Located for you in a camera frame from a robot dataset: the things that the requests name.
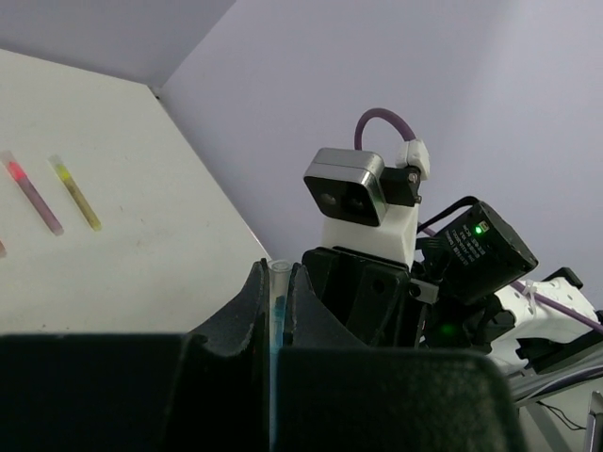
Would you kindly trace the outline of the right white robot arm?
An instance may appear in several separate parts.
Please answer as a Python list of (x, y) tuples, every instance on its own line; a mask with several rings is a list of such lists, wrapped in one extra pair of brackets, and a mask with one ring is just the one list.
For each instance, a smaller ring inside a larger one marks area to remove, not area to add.
[(370, 347), (472, 349), (506, 374), (546, 372), (602, 337), (602, 314), (567, 268), (537, 261), (488, 204), (464, 197), (435, 230), (416, 207), (318, 196), (322, 242), (302, 258), (318, 299)]

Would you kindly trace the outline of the blue pen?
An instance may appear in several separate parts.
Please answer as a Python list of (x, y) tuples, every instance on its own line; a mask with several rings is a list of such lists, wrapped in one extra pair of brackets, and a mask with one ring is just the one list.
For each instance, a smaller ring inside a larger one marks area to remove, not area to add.
[(277, 296), (269, 312), (269, 450), (275, 450), (277, 436), (277, 373), (279, 352), (284, 341), (286, 296)]

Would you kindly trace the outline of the pink pen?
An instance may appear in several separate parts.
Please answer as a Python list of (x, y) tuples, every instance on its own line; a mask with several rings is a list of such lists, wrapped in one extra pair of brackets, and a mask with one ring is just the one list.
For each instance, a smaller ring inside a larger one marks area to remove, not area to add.
[(39, 191), (35, 188), (27, 173), (10, 151), (1, 152), (1, 162), (13, 181), (27, 197), (41, 220), (56, 236), (63, 234), (63, 227)]

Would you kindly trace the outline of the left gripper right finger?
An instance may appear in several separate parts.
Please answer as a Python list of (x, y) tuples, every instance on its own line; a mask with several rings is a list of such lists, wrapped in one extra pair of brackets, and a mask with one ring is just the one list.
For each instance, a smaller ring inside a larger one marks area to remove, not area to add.
[(480, 354), (367, 347), (318, 300), (304, 266), (279, 352), (280, 451), (525, 451), (507, 380)]

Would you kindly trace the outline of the clear blue pen cap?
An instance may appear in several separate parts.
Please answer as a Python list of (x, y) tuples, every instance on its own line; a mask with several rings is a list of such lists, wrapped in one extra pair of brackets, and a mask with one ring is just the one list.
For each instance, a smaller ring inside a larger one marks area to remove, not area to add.
[(286, 260), (269, 262), (269, 322), (270, 343), (280, 347), (283, 343), (285, 307), (292, 265)]

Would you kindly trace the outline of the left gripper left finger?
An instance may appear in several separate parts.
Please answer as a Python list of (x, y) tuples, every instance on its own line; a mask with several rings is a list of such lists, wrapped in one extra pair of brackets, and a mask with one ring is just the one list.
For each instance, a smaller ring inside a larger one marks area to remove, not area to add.
[(1, 338), (5, 451), (265, 451), (269, 269), (186, 333)]

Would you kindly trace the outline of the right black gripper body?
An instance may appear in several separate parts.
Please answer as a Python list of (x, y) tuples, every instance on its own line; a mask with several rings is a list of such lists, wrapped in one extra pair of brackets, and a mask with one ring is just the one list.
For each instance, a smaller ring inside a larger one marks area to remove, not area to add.
[(335, 247), (304, 253), (321, 303), (348, 332), (371, 347), (419, 347), (439, 287), (400, 262)]

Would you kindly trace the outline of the yellow pen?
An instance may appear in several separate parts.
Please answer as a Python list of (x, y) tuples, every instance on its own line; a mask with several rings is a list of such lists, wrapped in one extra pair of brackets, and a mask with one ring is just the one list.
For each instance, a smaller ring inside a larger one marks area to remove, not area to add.
[(71, 195), (75, 205), (78, 207), (82, 216), (91, 227), (91, 229), (95, 232), (99, 232), (102, 230), (102, 223), (95, 211), (90, 206), (90, 203), (84, 196), (80, 187), (76, 183), (70, 171), (65, 166), (64, 162), (60, 159), (59, 156), (53, 155), (49, 158), (49, 163), (56, 173), (58, 179), (65, 186), (69, 194)]

